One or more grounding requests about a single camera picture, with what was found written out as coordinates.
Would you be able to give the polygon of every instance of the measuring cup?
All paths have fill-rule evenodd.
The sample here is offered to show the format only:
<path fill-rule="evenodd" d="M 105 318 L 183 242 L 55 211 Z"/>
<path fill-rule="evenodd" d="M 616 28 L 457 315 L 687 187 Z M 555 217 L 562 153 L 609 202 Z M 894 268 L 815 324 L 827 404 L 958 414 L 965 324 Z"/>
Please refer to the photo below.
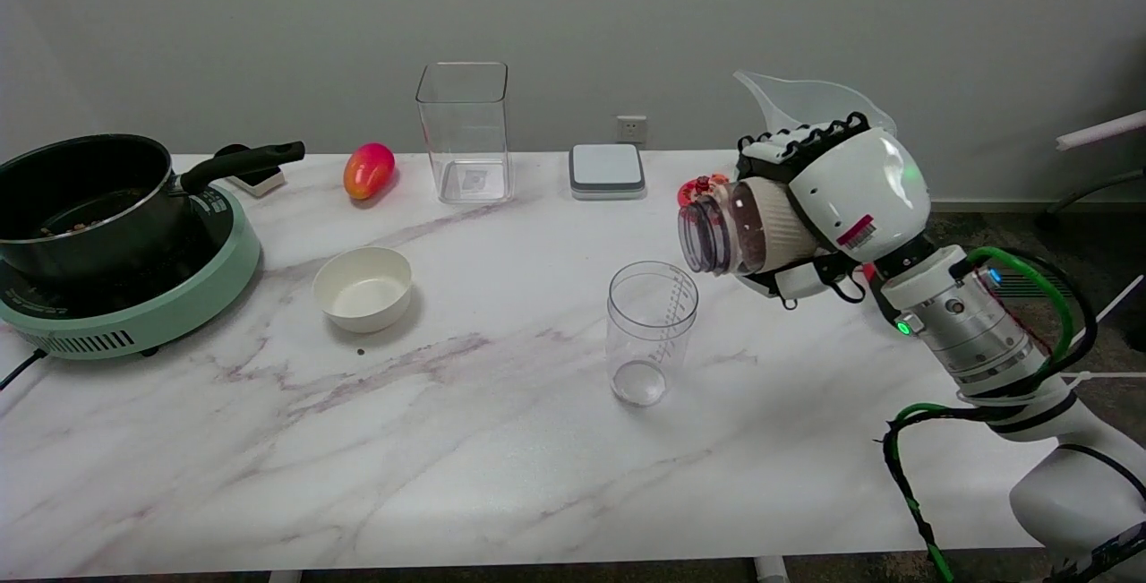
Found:
<path fill-rule="evenodd" d="M 668 392 L 684 363 L 698 301 L 697 285 L 674 265 L 639 261 L 613 276 L 605 368 L 618 400 L 651 407 Z"/>

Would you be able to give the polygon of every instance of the barcode sticker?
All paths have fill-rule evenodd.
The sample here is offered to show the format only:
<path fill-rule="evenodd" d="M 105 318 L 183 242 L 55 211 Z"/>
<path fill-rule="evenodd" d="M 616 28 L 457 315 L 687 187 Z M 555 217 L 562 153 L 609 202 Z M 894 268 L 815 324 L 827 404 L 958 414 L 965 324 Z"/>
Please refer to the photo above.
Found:
<path fill-rule="evenodd" d="M 871 213 L 869 213 L 869 215 L 864 215 L 863 219 L 851 224 L 848 231 L 843 233 L 843 236 L 835 239 L 835 243 L 842 245 L 845 249 L 856 249 L 861 244 L 871 241 L 872 236 L 876 236 L 876 221 L 872 220 Z"/>

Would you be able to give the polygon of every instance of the clear plastic container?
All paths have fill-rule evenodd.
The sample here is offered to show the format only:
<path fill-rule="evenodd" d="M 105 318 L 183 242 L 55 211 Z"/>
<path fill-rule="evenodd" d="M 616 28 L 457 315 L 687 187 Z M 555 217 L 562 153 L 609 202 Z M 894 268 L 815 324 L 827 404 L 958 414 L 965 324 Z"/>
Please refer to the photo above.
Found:
<path fill-rule="evenodd" d="M 869 125 L 880 127 L 895 137 L 894 119 L 862 93 L 847 86 L 818 80 L 782 80 L 747 70 L 737 70 L 732 77 L 752 90 L 771 133 L 798 129 L 802 125 L 827 125 L 858 110 L 868 117 Z"/>
<path fill-rule="evenodd" d="M 683 269 L 660 261 L 626 265 L 609 284 L 605 363 L 618 400 L 651 407 L 684 365 L 697 284 Z"/>
<path fill-rule="evenodd" d="M 504 203 L 512 196 L 505 142 L 508 68 L 438 62 L 418 84 L 418 113 L 442 203 Z"/>

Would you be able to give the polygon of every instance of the square transparent container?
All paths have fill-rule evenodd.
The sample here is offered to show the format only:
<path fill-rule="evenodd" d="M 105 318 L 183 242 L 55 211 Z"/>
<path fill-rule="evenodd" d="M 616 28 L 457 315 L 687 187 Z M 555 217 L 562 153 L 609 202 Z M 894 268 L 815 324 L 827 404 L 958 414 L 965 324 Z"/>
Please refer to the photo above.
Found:
<path fill-rule="evenodd" d="M 496 62 L 438 62 L 418 82 L 418 115 L 442 203 L 504 203 L 512 196 L 505 142 L 509 69 Z"/>

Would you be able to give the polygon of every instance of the table leg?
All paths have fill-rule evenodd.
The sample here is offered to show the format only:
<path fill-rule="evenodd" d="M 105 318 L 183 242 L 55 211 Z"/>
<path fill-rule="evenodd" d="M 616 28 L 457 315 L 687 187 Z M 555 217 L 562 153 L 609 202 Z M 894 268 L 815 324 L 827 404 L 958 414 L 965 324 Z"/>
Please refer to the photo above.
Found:
<path fill-rule="evenodd" d="M 756 557 L 752 559 L 760 583 L 788 583 L 784 557 Z"/>
<path fill-rule="evenodd" d="M 303 581 L 303 570 L 300 569 L 276 569 L 270 572 L 267 583 L 299 583 Z"/>

